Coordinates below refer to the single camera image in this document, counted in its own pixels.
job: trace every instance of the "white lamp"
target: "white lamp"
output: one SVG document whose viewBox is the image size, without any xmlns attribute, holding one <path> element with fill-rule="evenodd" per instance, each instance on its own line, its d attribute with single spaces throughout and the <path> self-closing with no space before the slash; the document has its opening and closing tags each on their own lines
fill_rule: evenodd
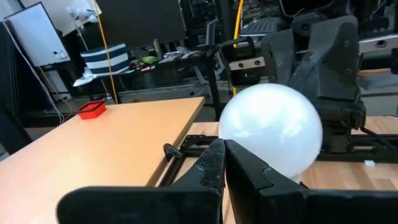
<svg viewBox="0 0 398 224">
<path fill-rule="evenodd" d="M 323 135 L 311 102 L 292 88 L 272 83 L 251 86 L 232 98 L 218 133 L 294 181 L 317 158 Z"/>
</svg>

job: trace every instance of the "wooden table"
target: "wooden table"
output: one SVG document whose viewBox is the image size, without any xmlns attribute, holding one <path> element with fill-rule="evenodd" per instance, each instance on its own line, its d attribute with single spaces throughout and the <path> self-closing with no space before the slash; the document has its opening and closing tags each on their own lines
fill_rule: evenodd
<svg viewBox="0 0 398 224">
<path fill-rule="evenodd" d="M 366 127 L 379 134 L 397 134 L 398 118 L 368 117 Z M 218 135 L 218 123 L 193 123 L 188 134 Z M 180 178 L 196 161 L 186 158 L 177 178 Z M 302 175 L 305 185 L 312 189 L 397 190 L 398 164 L 376 164 L 366 167 L 362 162 L 314 162 Z M 224 190 L 224 224 L 235 224 L 228 188 Z"/>
<path fill-rule="evenodd" d="M 58 201 L 89 185 L 154 185 L 203 98 L 107 106 L 78 116 L 0 162 L 0 223 L 56 223 Z"/>
</svg>

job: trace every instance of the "white cable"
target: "white cable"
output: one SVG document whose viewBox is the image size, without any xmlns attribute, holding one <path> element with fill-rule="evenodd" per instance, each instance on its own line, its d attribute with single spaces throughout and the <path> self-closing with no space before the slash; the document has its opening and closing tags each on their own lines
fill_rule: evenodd
<svg viewBox="0 0 398 224">
<path fill-rule="evenodd" d="M 59 120 L 60 120 L 60 125 L 61 125 L 61 124 L 64 122 L 65 117 L 64 117 L 63 114 L 58 110 L 57 106 L 55 106 L 55 103 L 54 103 L 54 101 L 53 101 L 52 98 L 51 98 L 51 95 L 50 95 L 50 93 L 49 93 L 49 90 L 48 90 L 47 87 L 44 85 L 44 83 L 40 80 L 39 75 L 36 73 L 36 71 L 34 70 L 34 68 L 32 67 L 32 65 L 29 63 L 28 59 L 27 59 L 27 58 L 25 57 L 25 55 L 22 53 L 22 51 L 21 51 L 21 49 L 19 48 L 19 46 L 18 46 L 16 40 L 14 39 L 14 36 L 12 35 L 11 31 L 9 30 L 8 25 L 6 24 L 6 22 L 3 21 L 2 23 L 3 23 L 4 27 L 6 28 L 8 34 L 10 35 L 11 40 L 12 40 L 12 42 L 14 43 L 16 49 L 18 50 L 18 52 L 22 55 L 22 57 L 24 58 L 24 60 L 25 60 L 26 63 L 28 64 L 28 66 L 29 66 L 30 70 L 32 71 L 33 75 L 34 75 L 34 76 L 36 77 L 36 79 L 39 81 L 39 83 L 41 84 L 41 86 L 42 86 L 44 92 L 47 94 L 47 96 L 48 96 L 48 98 L 49 98 L 49 100 L 50 100 L 50 102 L 51 102 L 51 105 L 54 107 L 55 111 L 58 113 L 58 118 L 59 118 Z"/>
</svg>

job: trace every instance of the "whiteboard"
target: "whiteboard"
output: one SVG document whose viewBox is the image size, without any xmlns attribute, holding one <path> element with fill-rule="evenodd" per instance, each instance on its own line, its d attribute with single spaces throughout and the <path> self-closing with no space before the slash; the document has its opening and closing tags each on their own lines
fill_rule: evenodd
<svg viewBox="0 0 398 224">
<path fill-rule="evenodd" d="M 62 31 L 62 35 L 66 36 L 76 29 L 73 19 L 65 9 L 68 6 L 74 6 L 83 10 L 95 10 L 93 0 L 21 0 L 25 7 L 32 6 L 41 2 L 50 16 L 55 28 Z M 83 25 L 80 21 L 76 21 L 78 27 Z"/>
<path fill-rule="evenodd" d="M 10 22 L 35 67 L 70 61 L 42 4 L 17 12 L 5 20 Z"/>
</svg>

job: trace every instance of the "red container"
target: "red container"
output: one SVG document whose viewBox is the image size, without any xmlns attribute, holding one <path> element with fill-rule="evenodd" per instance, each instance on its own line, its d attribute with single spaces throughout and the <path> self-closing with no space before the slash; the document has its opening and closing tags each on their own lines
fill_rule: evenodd
<svg viewBox="0 0 398 224">
<path fill-rule="evenodd" d="M 82 119 L 96 118 L 106 111 L 105 101 L 98 100 L 86 103 L 76 111 Z"/>
</svg>

